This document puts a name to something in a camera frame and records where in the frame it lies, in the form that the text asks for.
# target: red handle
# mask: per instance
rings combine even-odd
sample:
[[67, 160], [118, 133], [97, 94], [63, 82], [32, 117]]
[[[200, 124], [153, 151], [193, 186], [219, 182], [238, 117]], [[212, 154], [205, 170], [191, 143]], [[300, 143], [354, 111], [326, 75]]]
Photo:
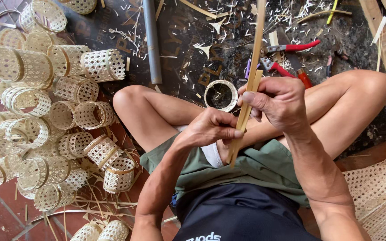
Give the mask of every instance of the red handle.
[[283, 77], [296, 78], [294, 75], [288, 73], [284, 68], [282, 68], [281, 65], [279, 65], [277, 62], [275, 62], [270, 69], [275, 69]]
[[313, 41], [312, 43], [308, 44], [287, 44], [285, 51], [301, 51], [308, 48], [312, 48], [314, 46], [317, 46], [321, 41], [319, 39]]
[[298, 77], [300, 80], [302, 80], [303, 85], [305, 86], [306, 89], [312, 87], [312, 84], [311, 84], [311, 82], [310, 82], [310, 79], [309, 79], [308, 75], [307, 75], [305, 72], [303, 72], [303, 73], [301, 73], [301, 74], [298, 74], [297, 77]]

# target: fingernail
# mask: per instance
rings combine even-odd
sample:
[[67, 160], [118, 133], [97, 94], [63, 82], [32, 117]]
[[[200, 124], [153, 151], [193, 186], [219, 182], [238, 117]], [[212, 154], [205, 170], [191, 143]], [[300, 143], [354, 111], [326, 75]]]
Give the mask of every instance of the fingernail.
[[235, 131], [235, 138], [236, 139], [239, 139], [239, 138], [241, 138], [241, 137], [243, 137], [244, 136], [244, 132], [243, 131], [241, 131], [241, 130], [239, 130], [239, 129], [237, 129], [236, 131]]
[[247, 91], [245, 92], [243, 95], [242, 95], [242, 99], [247, 102], [247, 103], [251, 103], [253, 100], [254, 100], [254, 97], [256, 96], [256, 94], [254, 92], [251, 92], [251, 91]]

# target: hand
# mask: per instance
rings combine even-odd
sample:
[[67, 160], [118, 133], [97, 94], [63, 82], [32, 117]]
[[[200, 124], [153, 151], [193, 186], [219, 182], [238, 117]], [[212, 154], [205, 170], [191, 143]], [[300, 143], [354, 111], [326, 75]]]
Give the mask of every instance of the hand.
[[233, 114], [208, 107], [178, 135], [176, 141], [189, 147], [207, 146], [220, 139], [228, 144], [244, 136], [242, 131], [235, 129], [237, 121]]
[[243, 101], [252, 106], [251, 116], [261, 120], [262, 112], [269, 122], [285, 133], [296, 133], [308, 124], [304, 103], [304, 85], [300, 79], [290, 77], [263, 77], [257, 92], [245, 92], [246, 85], [238, 90], [238, 105]]

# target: knife handle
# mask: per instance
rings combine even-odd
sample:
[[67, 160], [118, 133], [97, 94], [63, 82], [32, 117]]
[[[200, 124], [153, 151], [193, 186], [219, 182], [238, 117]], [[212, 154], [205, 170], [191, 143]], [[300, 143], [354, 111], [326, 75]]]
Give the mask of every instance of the knife handle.
[[299, 69], [297, 71], [297, 77], [302, 80], [303, 82], [303, 85], [306, 89], [309, 89], [312, 87], [312, 84], [310, 82], [310, 79], [308, 77], [308, 75], [304, 72], [303, 68], [302, 69]]

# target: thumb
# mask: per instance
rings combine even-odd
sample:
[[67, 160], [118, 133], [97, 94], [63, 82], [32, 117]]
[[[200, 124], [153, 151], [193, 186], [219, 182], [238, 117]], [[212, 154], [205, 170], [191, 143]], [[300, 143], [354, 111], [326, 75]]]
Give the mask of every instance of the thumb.
[[217, 130], [218, 139], [240, 139], [244, 132], [233, 127], [219, 127]]
[[272, 104], [272, 98], [260, 92], [247, 91], [242, 95], [242, 100], [262, 112], [266, 112]]

